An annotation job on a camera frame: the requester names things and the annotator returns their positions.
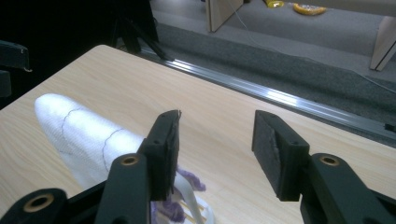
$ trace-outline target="stitching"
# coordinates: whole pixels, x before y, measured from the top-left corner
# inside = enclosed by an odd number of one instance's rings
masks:
[[[124,129],[123,129],[123,128],[120,128],[120,129],[114,131],[114,132],[105,140],[105,144],[104,144],[103,147],[102,147],[103,162],[104,162],[105,168],[106,168],[106,170],[107,170],[108,172],[110,172],[110,170],[107,168],[106,159],[105,159],[105,148],[106,148],[106,145],[107,145],[107,140],[109,140],[115,133],[117,133],[117,132],[119,132],[119,131],[122,131],[122,130],[124,130]]]
[[[68,146],[69,146],[69,142],[68,142],[68,141],[66,140],[66,138],[64,137],[64,125],[66,124],[66,119],[67,119],[68,117],[70,117],[71,113],[72,113],[72,112],[75,112],[75,111],[79,111],[79,110],[82,110],[82,108],[70,110],[69,113],[67,113],[67,115],[64,117],[64,120],[63,120],[63,122],[62,122],[61,136],[62,136],[62,138],[64,139],[64,141],[66,142],[66,144],[67,144]],[[71,153],[71,152],[66,152],[66,151],[62,151],[62,150],[59,150],[59,151],[62,152],[62,153],[68,154],[68,155],[74,155],[74,154]]]

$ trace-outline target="light wood tabletop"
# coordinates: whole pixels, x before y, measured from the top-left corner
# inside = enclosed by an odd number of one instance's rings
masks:
[[[396,198],[396,149],[242,93],[99,46],[0,111],[0,216],[43,188],[81,188],[35,117],[35,99],[58,93],[147,136],[157,116],[180,109],[178,164],[198,175],[217,223],[303,223],[299,203],[282,203],[251,151],[255,110],[279,115],[311,146],[343,158],[371,189]]]

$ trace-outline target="aluminum track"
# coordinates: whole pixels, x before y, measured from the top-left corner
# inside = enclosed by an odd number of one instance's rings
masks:
[[[314,117],[341,124],[348,128],[359,130],[364,133],[375,134],[381,137],[396,140],[396,133],[386,130],[385,123],[381,123],[376,120],[366,119],[335,107],[308,101],[282,91],[276,91],[274,89],[245,81],[240,78],[231,77],[191,63],[182,62],[180,60],[174,60],[172,62],[163,61],[159,59],[159,57],[151,49],[143,48],[142,52],[138,56],[151,60],[155,63],[163,64],[170,68],[183,71],[192,76],[219,84],[220,86],[242,92],[266,102],[272,102],[276,105],[283,105],[286,108],[304,112]]]

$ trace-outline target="gray carpet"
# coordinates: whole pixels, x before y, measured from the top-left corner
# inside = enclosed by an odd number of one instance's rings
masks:
[[[396,95],[352,71],[161,23],[157,31],[162,48],[181,61],[334,106],[368,119],[396,124]],[[393,82],[381,79],[376,82],[396,90]],[[396,147],[390,140],[349,131]]]
[[[162,24],[396,82],[396,55],[381,72],[369,69],[383,16],[328,8],[324,14],[310,17],[294,12],[289,3],[268,8],[262,0],[251,0],[211,33],[206,30],[205,3],[198,0],[150,3],[154,17]]]

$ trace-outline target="purple pattern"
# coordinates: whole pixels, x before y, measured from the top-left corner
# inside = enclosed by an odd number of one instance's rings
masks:
[[[201,183],[201,180],[188,171],[182,170],[177,167],[177,172],[184,176],[192,186],[193,190],[198,191],[205,191],[206,186],[204,183]],[[184,211],[181,205],[178,203],[180,200],[183,200],[183,196],[181,195],[180,191],[174,188],[174,194],[171,194],[166,201],[163,202],[152,202],[151,203],[151,223],[157,224],[157,214],[161,213],[169,220],[173,222],[184,222],[186,218],[184,216]]]
[[[194,190],[198,190],[198,191],[206,190],[205,184],[201,183],[201,180],[195,174],[182,170],[180,169],[180,167],[177,167],[177,171],[179,174],[183,175],[184,178],[186,178],[190,182]]]

